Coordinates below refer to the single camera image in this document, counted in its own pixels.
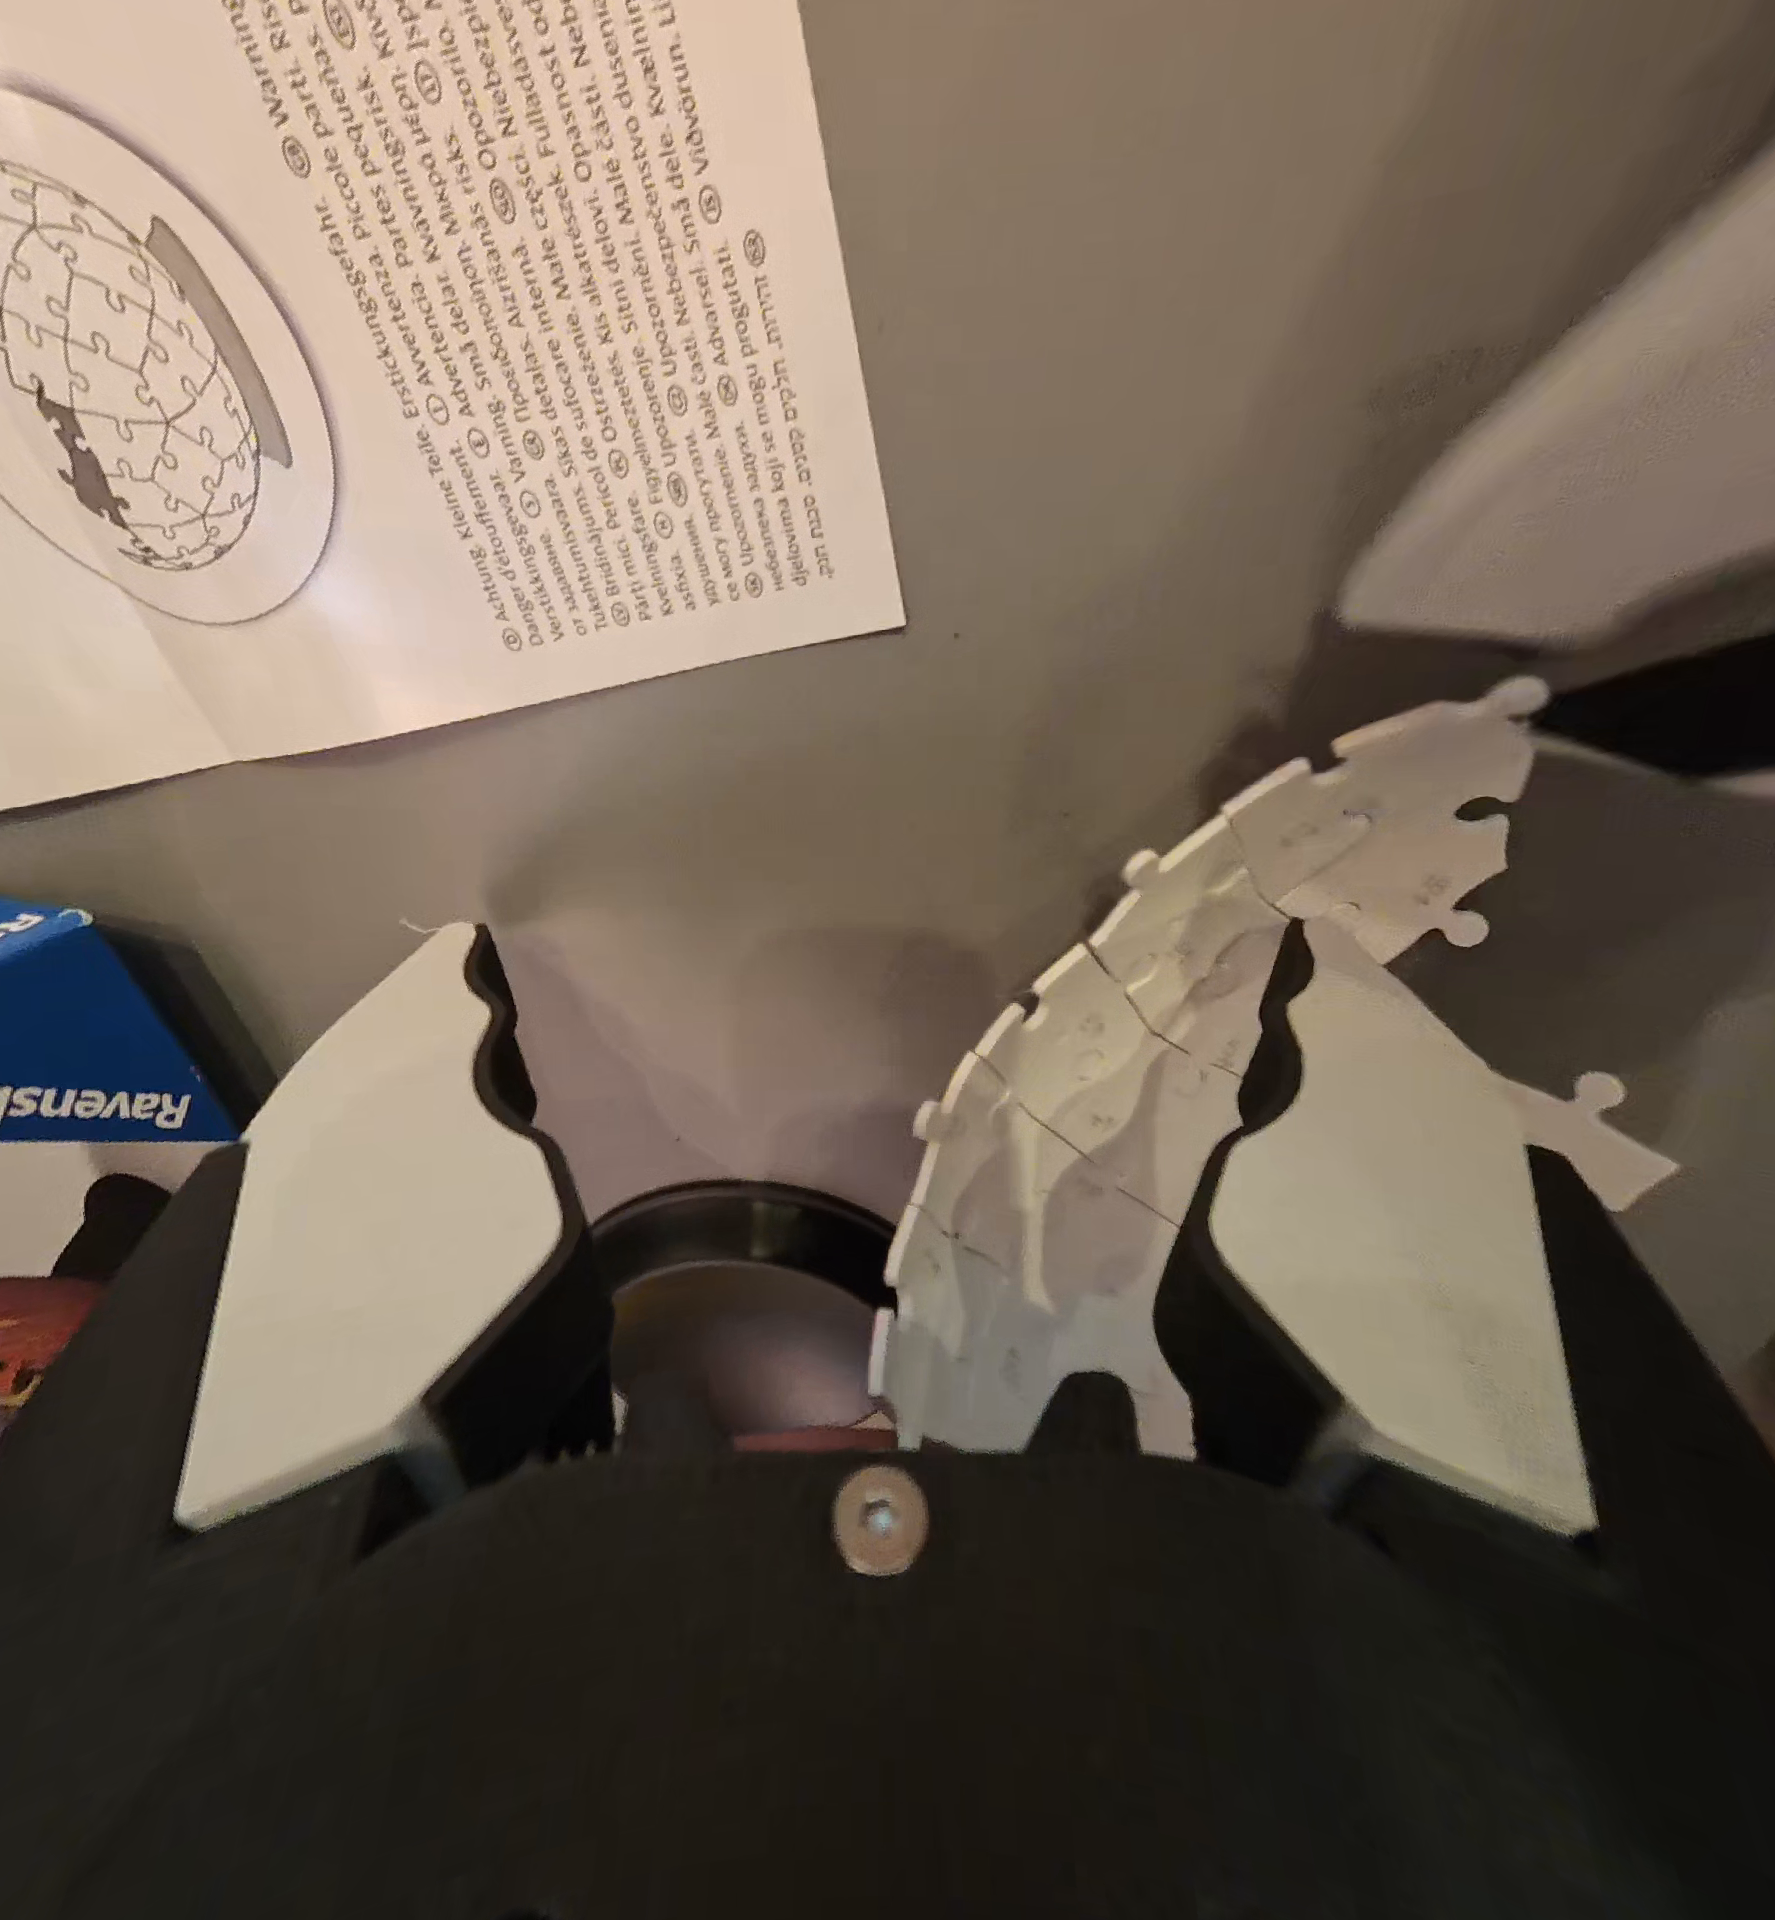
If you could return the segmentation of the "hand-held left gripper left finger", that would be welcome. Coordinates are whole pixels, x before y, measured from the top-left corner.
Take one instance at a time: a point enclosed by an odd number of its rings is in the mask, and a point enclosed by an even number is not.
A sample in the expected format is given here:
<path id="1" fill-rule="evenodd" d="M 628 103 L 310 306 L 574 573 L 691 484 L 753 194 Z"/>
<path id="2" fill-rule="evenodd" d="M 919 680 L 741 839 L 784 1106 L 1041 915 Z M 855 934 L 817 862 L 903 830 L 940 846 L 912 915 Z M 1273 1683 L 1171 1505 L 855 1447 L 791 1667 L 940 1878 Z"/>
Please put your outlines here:
<path id="1" fill-rule="evenodd" d="M 251 1121 L 182 1529 L 383 1460 L 447 1505 L 539 1449 L 591 1356 L 591 1286 L 516 1021 L 489 930 L 444 926 Z"/>

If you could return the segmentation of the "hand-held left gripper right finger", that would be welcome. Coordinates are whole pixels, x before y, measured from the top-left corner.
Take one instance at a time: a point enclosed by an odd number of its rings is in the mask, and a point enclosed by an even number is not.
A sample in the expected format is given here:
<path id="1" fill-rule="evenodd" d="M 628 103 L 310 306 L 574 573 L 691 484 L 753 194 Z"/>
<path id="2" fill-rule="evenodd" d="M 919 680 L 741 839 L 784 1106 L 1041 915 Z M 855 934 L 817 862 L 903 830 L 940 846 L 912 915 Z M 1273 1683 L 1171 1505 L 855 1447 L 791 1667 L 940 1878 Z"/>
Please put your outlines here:
<path id="1" fill-rule="evenodd" d="M 1347 930 L 1300 929 L 1300 1091 L 1235 1145 L 1212 1242 L 1338 1396 L 1318 1454 L 1578 1538 L 1599 1514 L 1523 1124 Z"/>

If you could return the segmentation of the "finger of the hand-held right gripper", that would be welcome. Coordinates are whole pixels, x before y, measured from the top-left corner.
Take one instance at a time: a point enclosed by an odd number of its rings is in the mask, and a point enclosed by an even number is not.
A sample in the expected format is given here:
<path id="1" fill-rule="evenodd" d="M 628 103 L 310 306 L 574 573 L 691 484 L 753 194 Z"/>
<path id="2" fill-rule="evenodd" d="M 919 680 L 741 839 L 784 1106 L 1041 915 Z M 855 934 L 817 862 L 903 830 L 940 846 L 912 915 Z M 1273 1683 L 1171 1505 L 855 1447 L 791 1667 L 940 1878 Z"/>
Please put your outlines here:
<path id="1" fill-rule="evenodd" d="M 1427 470 L 1356 632 L 1577 654 L 1775 570 L 1775 143 Z"/>

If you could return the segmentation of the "partly built white puzzle ball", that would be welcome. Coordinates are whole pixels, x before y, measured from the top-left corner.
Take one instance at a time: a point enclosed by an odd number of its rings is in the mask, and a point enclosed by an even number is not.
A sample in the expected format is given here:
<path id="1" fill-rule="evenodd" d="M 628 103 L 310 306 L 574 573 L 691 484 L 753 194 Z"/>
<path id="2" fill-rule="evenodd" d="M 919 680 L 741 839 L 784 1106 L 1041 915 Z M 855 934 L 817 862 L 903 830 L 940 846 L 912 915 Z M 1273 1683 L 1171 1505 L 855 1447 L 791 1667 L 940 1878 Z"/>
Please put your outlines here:
<path id="1" fill-rule="evenodd" d="M 1235 1281 L 1210 1207 L 1235 1145 L 1300 1091 L 1300 926 L 1340 926 L 1395 977 L 1423 937 L 1478 945 L 1465 898 L 1504 872 L 1544 707 L 1516 678 L 1409 708 L 1126 865 L 1104 922 L 916 1117 L 871 1353 L 906 1447 L 1022 1452 L 1068 1378 L 1109 1377 L 1150 1454 L 1275 1486 L 1372 1463 L 1316 1452 L 1338 1396 Z M 1616 1076 L 1544 1094 L 1489 1070 L 1528 1155 L 1567 1159 L 1608 1210 L 1675 1174 L 1608 1122 Z"/>

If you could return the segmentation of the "black round ball stand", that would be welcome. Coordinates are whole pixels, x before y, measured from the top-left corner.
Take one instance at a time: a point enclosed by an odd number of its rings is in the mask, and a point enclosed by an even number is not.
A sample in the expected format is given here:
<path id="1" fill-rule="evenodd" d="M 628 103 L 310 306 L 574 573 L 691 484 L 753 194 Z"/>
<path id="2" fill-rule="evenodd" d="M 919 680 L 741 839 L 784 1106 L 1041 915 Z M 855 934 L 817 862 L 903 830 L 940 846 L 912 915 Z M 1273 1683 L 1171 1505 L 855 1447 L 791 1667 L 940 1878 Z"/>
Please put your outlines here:
<path id="1" fill-rule="evenodd" d="M 892 1240 L 883 1217 L 793 1185 L 678 1185 L 602 1217 L 613 1449 L 895 1452 L 871 1385 Z"/>

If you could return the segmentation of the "blue puzzle ball box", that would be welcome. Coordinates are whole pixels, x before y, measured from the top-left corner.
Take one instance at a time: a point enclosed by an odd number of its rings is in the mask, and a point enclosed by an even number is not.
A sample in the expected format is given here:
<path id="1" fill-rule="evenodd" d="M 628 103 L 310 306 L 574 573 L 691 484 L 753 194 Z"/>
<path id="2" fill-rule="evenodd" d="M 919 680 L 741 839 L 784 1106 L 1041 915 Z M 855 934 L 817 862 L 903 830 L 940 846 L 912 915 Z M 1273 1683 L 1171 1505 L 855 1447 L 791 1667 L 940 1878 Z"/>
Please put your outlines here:
<path id="1" fill-rule="evenodd" d="M 0 897 L 0 1441 L 272 1089 L 190 947 Z"/>

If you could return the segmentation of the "white paper instruction sheet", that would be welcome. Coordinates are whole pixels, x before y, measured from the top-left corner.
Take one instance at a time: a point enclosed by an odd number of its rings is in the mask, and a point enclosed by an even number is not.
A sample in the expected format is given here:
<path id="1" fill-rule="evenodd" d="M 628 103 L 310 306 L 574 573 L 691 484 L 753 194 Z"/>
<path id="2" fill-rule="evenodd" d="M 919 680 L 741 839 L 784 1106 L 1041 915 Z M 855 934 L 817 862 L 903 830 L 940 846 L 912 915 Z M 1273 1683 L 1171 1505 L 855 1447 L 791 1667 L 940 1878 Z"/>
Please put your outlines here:
<path id="1" fill-rule="evenodd" d="M 901 626 L 799 6 L 0 2 L 0 814 Z"/>

